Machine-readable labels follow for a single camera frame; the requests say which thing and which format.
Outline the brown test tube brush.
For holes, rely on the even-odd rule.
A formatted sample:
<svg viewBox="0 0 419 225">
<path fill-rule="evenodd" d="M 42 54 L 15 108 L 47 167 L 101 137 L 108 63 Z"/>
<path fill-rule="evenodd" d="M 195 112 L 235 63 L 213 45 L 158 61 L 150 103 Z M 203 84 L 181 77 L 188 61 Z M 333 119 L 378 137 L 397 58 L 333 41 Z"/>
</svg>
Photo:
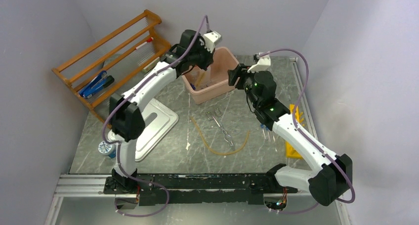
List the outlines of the brown test tube brush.
<svg viewBox="0 0 419 225">
<path fill-rule="evenodd" d="M 206 76 L 206 71 L 203 71 L 203 72 L 201 72 L 199 74 L 199 76 L 198 76 L 198 78 L 197 78 L 197 80 L 195 82 L 195 90 L 199 90 L 200 89 L 201 82 L 203 81 L 203 79 L 205 78 L 205 76 Z"/>
</svg>

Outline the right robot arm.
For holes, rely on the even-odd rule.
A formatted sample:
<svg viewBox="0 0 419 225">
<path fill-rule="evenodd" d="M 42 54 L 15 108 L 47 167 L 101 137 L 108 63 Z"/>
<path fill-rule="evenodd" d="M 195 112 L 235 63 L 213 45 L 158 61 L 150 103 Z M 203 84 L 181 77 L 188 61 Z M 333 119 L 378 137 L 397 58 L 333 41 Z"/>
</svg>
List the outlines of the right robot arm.
<svg viewBox="0 0 419 225">
<path fill-rule="evenodd" d="M 329 206 L 349 191 L 353 191 L 353 161 L 322 145 L 292 115 L 276 97 L 276 83 L 269 71 L 252 73 L 249 67 L 238 64 L 228 70 L 228 84 L 244 90 L 251 112 L 274 134 L 287 141 L 306 161 L 310 170 L 279 165 L 267 178 L 267 187 L 279 192 L 292 187 L 309 192 L 314 200 Z"/>
</svg>

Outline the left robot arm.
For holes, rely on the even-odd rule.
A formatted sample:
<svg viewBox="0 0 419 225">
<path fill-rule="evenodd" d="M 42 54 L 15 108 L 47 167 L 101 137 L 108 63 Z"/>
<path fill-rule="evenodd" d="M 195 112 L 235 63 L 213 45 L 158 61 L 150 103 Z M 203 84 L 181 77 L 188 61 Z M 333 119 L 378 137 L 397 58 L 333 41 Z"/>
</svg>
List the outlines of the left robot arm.
<svg viewBox="0 0 419 225">
<path fill-rule="evenodd" d="M 213 63 L 215 47 L 222 35 L 209 30 L 201 35 L 198 31 L 185 30 L 178 44 L 160 57 L 157 65 L 132 89 L 110 97 L 109 116 L 114 139 L 106 140 L 116 147 L 116 163 L 106 189 L 133 192 L 138 185 L 135 165 L 136 140 L 146 128 L 142 112 L 148 103 L 166 85 L 193 68 L 202 70 Z"/>
</svg>

